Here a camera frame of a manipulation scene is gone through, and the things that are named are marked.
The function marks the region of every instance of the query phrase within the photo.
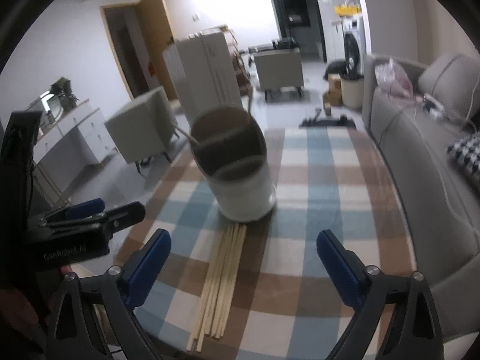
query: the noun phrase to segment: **houndstooth pillow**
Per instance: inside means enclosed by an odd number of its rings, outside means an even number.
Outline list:
[[[475,181],[480,181],[480,132],[447,146],[448,156]]]

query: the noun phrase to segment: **washing machine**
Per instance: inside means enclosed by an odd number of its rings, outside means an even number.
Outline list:
[[[363,74],[366,43],[362,15],[343,19],[343,39],[347,72]]]

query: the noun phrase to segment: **yellow basket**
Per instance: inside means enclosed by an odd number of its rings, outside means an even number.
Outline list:
[[[362,9],[356,5],[336,5],[335,13],[339,16],[352,16],[360,13]]]

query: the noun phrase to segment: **beige armchair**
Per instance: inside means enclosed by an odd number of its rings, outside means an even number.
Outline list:
[[[260,90],[265,91],[265,101],[268,92],[291,86],[302,96],[303,70],[299,49],[271,50],[258,52],[254,55],[257,67]]]
[[[177,123],[164,88],[158,87],[126,104],[105,122],[105,127],[128,164],[162,153],[171,162],[167,150]]]

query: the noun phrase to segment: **chopstick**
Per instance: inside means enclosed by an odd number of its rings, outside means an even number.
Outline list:
[[[240,258],[242,257],[242,249],[243,249],[243,242],[245,240],[245,235],[247,233],[247,227],[246,225],[243,225],[241,227],[240,233],[239,233],[239,240],[238,240],[238,245],[236,248],[236,255],[234,258],[234,264],[232,266],[232,279],[229,281],[229,292],[227,295],[227,303],[225,307],[225,311],[223,313],[223,318],[222,318],[222,329],[221,329],[221,334],[220,336],[223,337],[225,333],[225,329],[227,327],[227,320],[230,314],[230,308],[232,307],[232,299],[233,299],[233,291],[235,289],[235,284],[237,282],[237,275],[238,275],[238,270],[239,270],[239,265],[240,265]]]
[[[183,128],[181,128],[179,125],[175,124],[174,122],[171,122],[172,126],[176,128],[179,132],[181,132],[189,141],[190,143],[194,145],[199,145],[200,142],[198,142],[194,137],[192,137],[188,132],[186,132]]]
[[[205,335],[220,338],[225,332],[246,228],[238,223],[229,226],[212,250],[187,351],[192,351],[197,340],[196,351],[200,352]]]

